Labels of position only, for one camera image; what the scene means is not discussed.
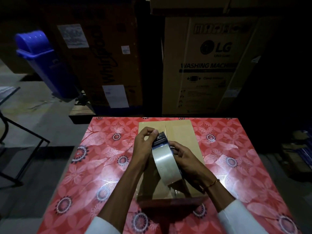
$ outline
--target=blue trash bin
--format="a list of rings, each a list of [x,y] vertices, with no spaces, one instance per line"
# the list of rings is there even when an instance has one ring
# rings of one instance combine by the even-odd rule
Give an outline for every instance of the blue trash bin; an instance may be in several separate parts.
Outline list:
[[[15,35],[16,53],[26,59],[52,93],[61,98],[78,96],[74,76],[68,74],[42,31]]]

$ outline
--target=lg logo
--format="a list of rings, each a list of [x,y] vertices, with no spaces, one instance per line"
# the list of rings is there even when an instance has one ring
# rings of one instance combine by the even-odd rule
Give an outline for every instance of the lg logo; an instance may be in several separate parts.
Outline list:
[[[231,50],[232,42],[228,42],[224,44],[223,46],[221,43],[218,43],[216,46],[216,52],[229,52]],[[215,44],[212,40],[207,40],[205,41],[201,47],[200,47],[200,52],[204,55],[207,55],[211,53],[215,48]]]

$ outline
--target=red table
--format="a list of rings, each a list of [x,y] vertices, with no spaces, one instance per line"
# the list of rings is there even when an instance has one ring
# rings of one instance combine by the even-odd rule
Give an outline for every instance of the red table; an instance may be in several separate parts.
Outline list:
[[[206,167],[241,200],[269,233],[300,233],[269,174],[236,118],[94,117],[52,203],[40,234],[82,234],[131,160],[138,123],[190,119]],[[169,233],[224,233],[211,200],[170,224]],[[124,233],[162,233],[132,201]]]

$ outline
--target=person's right hand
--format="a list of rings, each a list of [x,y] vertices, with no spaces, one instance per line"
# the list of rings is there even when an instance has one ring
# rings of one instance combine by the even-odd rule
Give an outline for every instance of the person's right hand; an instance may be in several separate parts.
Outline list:
[[[202,188],[206,184],[210,184],[216,180],[215,175],[205,167],[192,153],[192,151],[175,141],[169,141],[172,148],[174,159],[182,170],[188,175],[190,179]]]

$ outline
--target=bracelet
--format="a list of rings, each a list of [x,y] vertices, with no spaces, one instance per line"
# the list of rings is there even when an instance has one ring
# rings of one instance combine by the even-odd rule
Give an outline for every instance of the bracelet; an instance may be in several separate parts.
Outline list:
[[[211,187],[212,185],[216,184],[219,181],[220,181],[220,179],[216,179],[213,183],[211,183],[209,186],[207,186],[206,189],[208,189],[209,187]]]

